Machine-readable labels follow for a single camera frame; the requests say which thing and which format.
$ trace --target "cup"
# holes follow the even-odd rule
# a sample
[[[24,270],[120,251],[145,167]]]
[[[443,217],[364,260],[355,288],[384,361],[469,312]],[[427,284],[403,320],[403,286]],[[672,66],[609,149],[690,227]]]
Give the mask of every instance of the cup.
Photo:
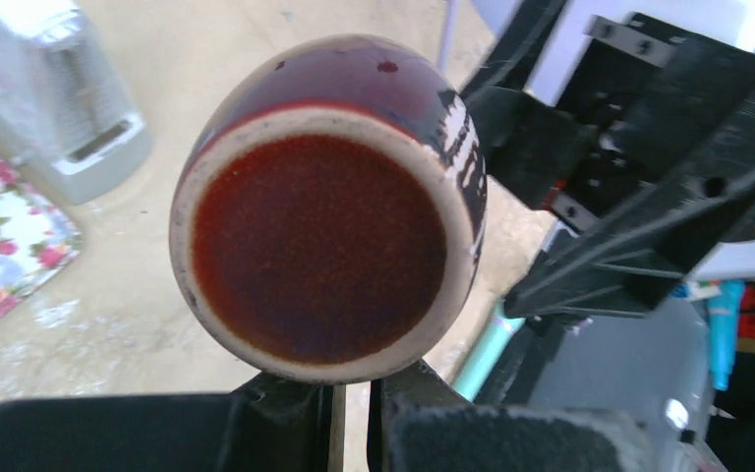
[[[486,201],[471,117],[429,61],[374,36],[321,39],[260,66],[204,126],[172,202],[172,266],[241,360],[373,380],[458,316]]]

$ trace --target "dark red mug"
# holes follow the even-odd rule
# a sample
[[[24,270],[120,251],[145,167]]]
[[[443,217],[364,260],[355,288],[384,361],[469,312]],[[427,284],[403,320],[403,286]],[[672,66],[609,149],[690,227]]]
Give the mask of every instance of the dark red mug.
[[[204,127],[170,216],[178,285],[247,363],[345,384],[412,364],[476,274],[485,163],[456,91],[367,35],[255,70]]]

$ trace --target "blue marker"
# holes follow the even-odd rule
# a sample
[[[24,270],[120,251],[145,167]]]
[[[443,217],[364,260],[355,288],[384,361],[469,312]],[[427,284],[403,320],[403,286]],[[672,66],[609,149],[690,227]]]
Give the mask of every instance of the blue marker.
[[[494,312],[488,325],[473,350],[464,361],[464,365],[453,381],[453,389],[461,396],[473,401],[479,390],[494,369],[502,351],[505,350],[513,333],[518,331],[525,323],[525,319],[515,318],[509,320],[505,317],[502,302],[496,303]]]
[[[716,390],[727,390],[728,379],[736,360],[736,334],[739,322],[739,304],[745,293],[742,280],[725,280],[720,284],[721,295],[707,301],[710,326],[711,375]]]

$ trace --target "mug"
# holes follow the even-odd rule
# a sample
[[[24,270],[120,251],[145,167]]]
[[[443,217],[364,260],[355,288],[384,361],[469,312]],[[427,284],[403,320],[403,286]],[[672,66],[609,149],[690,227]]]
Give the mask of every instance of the mug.
[[[204,126],[169,244],[192,312],[272,374],[348,384],[397,372],[447,332],[482,246],[471,117],[434,66],[369,35],[256,69]]]

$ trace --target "gray plastic base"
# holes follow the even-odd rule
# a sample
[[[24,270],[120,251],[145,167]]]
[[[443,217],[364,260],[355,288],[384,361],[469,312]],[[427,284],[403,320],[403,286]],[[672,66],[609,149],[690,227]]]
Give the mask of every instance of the gray plastic base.
[[[116,188],[143,164],[153,139],[139,113],[126,117],[128,129],[108,145],[80,161],[66,157],[35,155],[0,117],[0,144],[27,160],[69,204],[79,205]]]

